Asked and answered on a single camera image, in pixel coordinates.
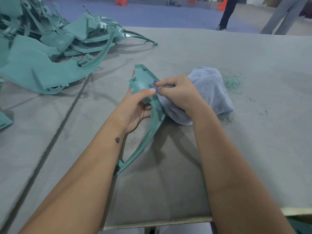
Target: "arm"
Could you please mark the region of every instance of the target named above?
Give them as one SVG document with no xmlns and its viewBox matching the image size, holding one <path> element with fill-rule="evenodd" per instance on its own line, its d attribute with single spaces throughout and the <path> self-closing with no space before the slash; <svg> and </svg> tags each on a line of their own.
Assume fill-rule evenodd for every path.
<svg viewBox="0 0 312 234">
<path fill-rule="evenodd" d="M 128 90 L 89 146 L 34 212 L 20 234 L 97 233 L 125 134 L 150 116 L 141 102 L 154 89 Z"/>
<path fill-rule="evenodd" d="M 213 219 L 220 234 L 294 234 L 279 206 L 227 136 L 211 107 L 186 76 L 156 86 L 192 118 Z"/>
</svg>

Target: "shoe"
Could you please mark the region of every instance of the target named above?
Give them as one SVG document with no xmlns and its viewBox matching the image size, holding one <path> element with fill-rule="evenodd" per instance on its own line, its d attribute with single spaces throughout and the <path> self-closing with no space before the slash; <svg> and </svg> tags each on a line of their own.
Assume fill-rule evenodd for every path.
<svg viewBox="0 0 312 234">
<path fill-rule="evenodd" d="M 222 26 L 218 26 L 217 28 L 216 28 L 216 30 L 218 30 L 218 31 L 225 31 L 227 28 L 223 28 Z"/>
</svg>

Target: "leg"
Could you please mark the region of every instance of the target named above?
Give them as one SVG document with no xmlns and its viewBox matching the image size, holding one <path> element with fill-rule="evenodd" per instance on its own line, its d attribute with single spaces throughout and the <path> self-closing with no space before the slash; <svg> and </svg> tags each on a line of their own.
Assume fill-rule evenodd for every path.
<svg viewBox="0 0 312 234">
<path fill-rule="evenodd" d="M 225 29 L 227 27 L 227 23 L 229 22 L 229 18 L 231 17 L 237 2 L 238 0 L 228 0 L 222 19 L 220 21 L 220 29 Z"/>
<path fill-rule="evenodd" d="M 285 35 L 290 30 L 292 25 L 297 20 L 300 12 L 302 11 L 303 7 L 307 3 L 308 0 L 298 0 L 288 11 L 287 15 L 285 16 L 283 22 L 278 27 L 277 31 L 275 32 L 276 35 Z"/>
<path fill-rule="evenodd" d="M 292 5 L 294 5 L 295 2 L 296 0 L 282 0 L 260 34 L 272 34 L 280 20 L 283 19 L 287 11 L 292 7 Z"/>
</svg>

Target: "cloth rag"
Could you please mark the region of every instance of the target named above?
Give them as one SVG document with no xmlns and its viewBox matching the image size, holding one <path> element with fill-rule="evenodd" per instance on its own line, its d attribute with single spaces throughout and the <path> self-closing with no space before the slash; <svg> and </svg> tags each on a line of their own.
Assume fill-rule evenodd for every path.
<svg viewBox="0 0 312 234">
<path fill-rule="evenodd" d="M 188 75 L 200 95 L 212 107 L 216 115 L 227 114 L 233 111 L 233 103 L 224 87 L 220 72 L 208 66 L 197 67 Z M 156 90 L 154 81 L 150 86 Z M 170 99 L 157 94 L 158 99 L 163 106 L 165 112 L 175 122 L 181 125 L 192 125 L 192 119 L 184 110 L 175 105 Z"/>
</svg>

